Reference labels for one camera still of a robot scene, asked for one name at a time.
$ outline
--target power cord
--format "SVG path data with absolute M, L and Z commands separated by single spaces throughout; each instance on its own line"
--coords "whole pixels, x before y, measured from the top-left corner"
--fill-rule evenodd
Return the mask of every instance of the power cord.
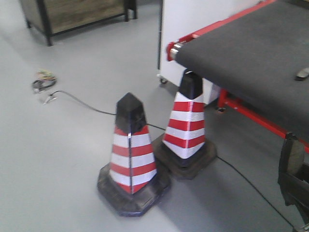
M 89 109 L 91 109 L 91 110 L 94 110 L 94 111 L 96 111 L 96 112 L 99 112 L 99 113 L 103 113 L 103 114 L 108 114 L 108 115 L 113 115 L 113 116 L 115 116 L 116 114 L 113 114 L 113 113 L 109 113 L 109 112 L 105 112 L 105 111 L 102 111 L 102 110 L 98 110 L 98 109 L 96 109 L 96 108 L 94 108 L 94 107 L 92 107 L 92 106 L 90 106 L 90 105 L 88 105 L 87 103 L 85 103 L 85 102 L 83 102 L 82 100 L 80 100 L 80 99 L 78 99 L 77 97 L 75 97 L 74 95 L 72 95 L 72 94 L 70 94 L 70 93 L 68 93 L 68 92 L 66 92 L 66 91 L 63 91 L 63 90 L 58 90 L 58 91 L 55 91 L 55 92 L 53 92 L 53 93 L 51 93 L 50 95 L 49 95 L 49 97 L 50 97 L 50 99 L 52 99 L 52 97 L 54 96 L 54 94 L 55 93 L 63 93 L 63 94 L 66 94 L 66 95 L 68 95 L 68 96 L 70 96 L 71 98 L 73 98 L 74 100 L 76 100 L 77 102 L 79 102 L 80 104 L 82 104 L 82 105 L 84 105 L 84 106 L 86 106 L 86 107 L 88 107 Z M 160 130 L 163 130 L 163 131 L 165 131 L 165 129 L 164 128 L 162 128 L 162 127 L 158 127 L 158 126 L 156 126 L 156 125 L 153 125 L 153 124 L 150 124 L 150 123 L 147 123 L 147 125 L 148 126 L 151 126 L 151 127 L 155 127 L 155 128 L 158 128 L 158 129 L 160 129 Z M 233 166 L 231 163 L 229 163 L 228 161 L 226 161 L 225 159 L 223 159 L 223 158 L 221 158 L 221 157 L 219 157 L 219 156 L 217 156 L 217 158 L 219 159 L 219 160 L 221 160 L 222 162 L 224 162 L 225 164 L 227 164 L 228 166 L 230 166 L 232 169 L 234 169 L 234 171 L 236 171 L 245 181 L 247 181 L 248 182 L 248 184 L 249 185 L 251 185 L 251 187 L 290 225 L 290 226 L 292 226 L 292 227 L 294 227 L 293 225 L 292 225 L 292 223 L 288 220 L 288 219 L 286 219 L 284 216 L 283 216 L 283 214 L 282 213 L 280 213 L 279 212 L 279 210 L 278 209 L 276 209 L 276 207 L 260 192 L 260 190 L 247 178 L 247 177 L 245 177 L 235 166 Z
M 58 91 L 55 91 L 55 92 L 49 94 L 48 99 L 47 99 L 47 101 L 45 101 L 45 102 L 48 103 L 48 102 L 49 102 L 49 99 L 52 100 L 55 93 L 63 93 L 63 94 L 66 94 L 66 95 L 68 95 L 69 97 L 71 97 L 71 98 L 73 98 L 74 100 L 76 100 L 77 102 L 79 102 L 80 104 L 82 104 L 82 105 L 84 105 L 84 106 L 88 107 L 89 109 L 94 110 L 94 111 L 96 111 L 96 112 L 103 113 L 103 114 L 107 114 L 107 115 L 114 115 L 114 116 L 116 115 L 116 114 L 113 114 L 113 113 L 109 113 L 109 112 L 105 112 L 105 111 L 102 111 L 102 110 L 98 110 L 98 109 L 96 109 L 96 108 L 94 108 L 94 107 L 88 105 L 87 103 L 83 102 L 82 100 L 78 99 L 78 98 L 75 97 L 74 95 L 72 95 L 72 94 L 70 94 L 70 93 L 68 93 L 68 92 L 66 92 L 66 91 L 63 91 L 63 90 L 58 90 Z M 156 126 L 156 125 L 153 125 L 153 124 L 150 124 L 150 123 L 147 123 L 147 125 L 165 131 L 164 128 L 158 127 L 158 126 Z
M 270 201 L 269 200 L 267 200 L 267 198 L 260 192 L 260 190 L 258 190 L 257 189 L 257 187 L 247 178 L 247 177 L 245 177 L 235 166 L 233 166 L 231 163 L 229 163 L 229 162 L 227 162 L 225 159 L 223 159 L 223 158 L 221 158 L 221 157 L 219 157 L 219 156 L 217 156 L 217 158 L 219 159 L 219 160 L 221 160 L 222 162 L 224 162 L 224 163 L 226 163 L 228 166 L 230 166 L 232 169 L 234 169 L 242 178 L 244 178 L 245 179 L 245 181 L 247 181 L 248 182 L 248 184 L 249 185 L 251 185 L 251 187 L 252 188 L 254 188 L 254 190 L 288 223 L 288 224 L 290 224 L 290 226 L 292 226 L 293 227 L 293 225 L 292 225 L 292 223 L 290 223 L 289 222 L 289 220 L 288 219 L 286 219 L 283 215 L 282 215 L 282 213 L 280 213 L 279 211 L 278 211 L 278 209 L 276 209 L 276 207 L 272 204 L 272 203 L 270 203 Z

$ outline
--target black metal frame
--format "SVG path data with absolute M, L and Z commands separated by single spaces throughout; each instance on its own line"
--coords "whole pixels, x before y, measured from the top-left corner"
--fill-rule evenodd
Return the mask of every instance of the black metal frame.
M 60 34 L 63 34 L 63 33 L 66 33 L 66 32 L 72 31 L 72 30 L 80 29 L 80 28 L 83 28 L 83 27 L 87 27 L 87 26 L 90 26 L 90 25 L 95 24 L 95 23 L 103 22 L 105 20 L 110 20 L 112 18 L 124 16 L 125 22 L 128 22 L 129 21 L 129 10 L 133 11 L 133 19 L 137 19 L 136 0 L 124 0 L 125 10 L 122 14 L 117 14 L 117 15 L 114 15 L 112 17 L 97 20 L 97 21 L 87 23 L 87 24 L 84 24 L 84 25 L 80 25 L 80 26 L 77 26 L 77 27 L 74 27 L 74 28 L 71 28 L 71 29 L 63 30 L 63 31 L 60 31 L 60 32 L 57 32 L 57 33 L 52 33 L 51 23 L 50 23 L 48 14 L 47 14 L 47 10 L 46 10 L 46 7 L 45 7 L 44 0 L 36 0 L 36 2 L 37 2 L 37 5 L 38 5 L 38 8 L 39 8 L 40 17 L 41 17 L 41 21 L 42 21 L 42 24 L 43 24 L 43 30 L 41 30 L 38 26 L 33 24 L 31 21 L 29 21 L 27 19 L 26 15 L 25 15 L 26 25 L 27 25 L 27 28 L 31 28 L 33 26 L 39 32 L 41 32 L 46 38 L 47 46 L 53 45 L 53 43 L 51 41 L 51 37 L 53 37 L 53 36 L 60 35 Z

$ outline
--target black cone base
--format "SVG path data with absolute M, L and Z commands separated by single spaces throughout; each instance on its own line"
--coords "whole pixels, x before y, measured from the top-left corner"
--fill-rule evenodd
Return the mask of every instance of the black cone base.
M 217 157 L 217 149 L 214 143 L 206 139 L 205 145 L 193 156 L 188 159 L 181 159 L 162 142 L 163 136 L 164 134 L 152 142 L 154 155 L 177 179 L 193 179 L 201 169 Z
M 120 188 L 109 176 L 110 167 L 107 164 L 100 171 L 98 190 L 115 208 L 120 216 L 139 217 L 155 204 L 170 186 L 169 174 L 165 167 L 156 163 L 157 174 L 153 179 L 133 195 Z

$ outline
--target wooden cabinet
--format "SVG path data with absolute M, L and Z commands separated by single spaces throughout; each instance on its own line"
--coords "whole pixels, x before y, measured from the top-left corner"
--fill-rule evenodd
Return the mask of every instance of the wooden cabinet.
M 136 0 L 20 0 L 28 28 L 41 31 L 49 46 L 51 37 L 102 20 L 124 16 L 129 9 L 137 18 Z

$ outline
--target white machine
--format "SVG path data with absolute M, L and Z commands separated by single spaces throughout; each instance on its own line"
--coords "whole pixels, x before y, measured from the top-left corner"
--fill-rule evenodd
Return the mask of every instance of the white machine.
M 260 0 L 162 0 L 161 45 L 158 77 L 179 86 L 184 67 L 167 61 L 165 52 L 169 42 L 191 32 L 230 17 Z M 220 88 L 204 79 L 204 102 L 218 97 Z

